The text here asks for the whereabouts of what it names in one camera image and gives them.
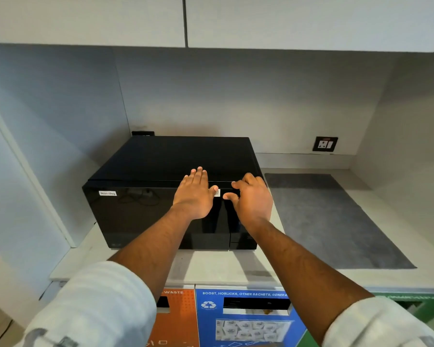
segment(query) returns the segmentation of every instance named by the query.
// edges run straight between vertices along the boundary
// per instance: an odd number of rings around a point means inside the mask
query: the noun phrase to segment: recycling symbol
[[[212,301],[205,301],[201,303],[201,307],[208,308],[208,309],[214,309],[216,307],[216,304]]]

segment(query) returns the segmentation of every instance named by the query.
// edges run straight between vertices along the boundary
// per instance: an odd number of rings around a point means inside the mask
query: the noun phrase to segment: black microwave
[[[220,194],[203,219],[193,220],[181,249],[229,250],[257,247],[224,200],[232,181],[245,173],[262,176],[247,137],[132,136],[82,187],[110,248],[122,248],[172,206],[183,176],[202,166]]]

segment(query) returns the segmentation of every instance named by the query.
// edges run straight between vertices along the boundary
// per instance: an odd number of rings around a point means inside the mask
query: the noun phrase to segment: white countertop
[[[434,246],[376,196],[358,177],[348,170],[326,169],[263,169],[264,173],[331,174],[376,225],[397,245],[416,269],[343,269],[342,274],[361,286],[376,291],[434,290]],[[273,206],[272,224],[283,230]],[[97,224],[78,248],[72,248],[53,270],[52,280],[68,280],[81,268],[103,261],[116,251],[106,245]],[[167,280],[168,286],[236,285],[254,288],[280,287],[279,280],[257,247],[255,251],[179,250]]]

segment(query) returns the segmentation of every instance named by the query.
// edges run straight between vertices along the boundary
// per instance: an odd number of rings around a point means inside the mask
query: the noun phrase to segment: gray mat
[[[265,179],[286,235],[333,268],[415,268],[331,175]]]

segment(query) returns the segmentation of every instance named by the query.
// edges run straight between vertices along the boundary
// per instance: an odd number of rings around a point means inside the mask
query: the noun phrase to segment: white shirt
[[[120,264],[100,262],[61,289],[17,347],[142,347],[155,319],[156,302],[145,283]],[[342,312],[323,346],[434,347],[434,331],[392,300],[373,297]]]

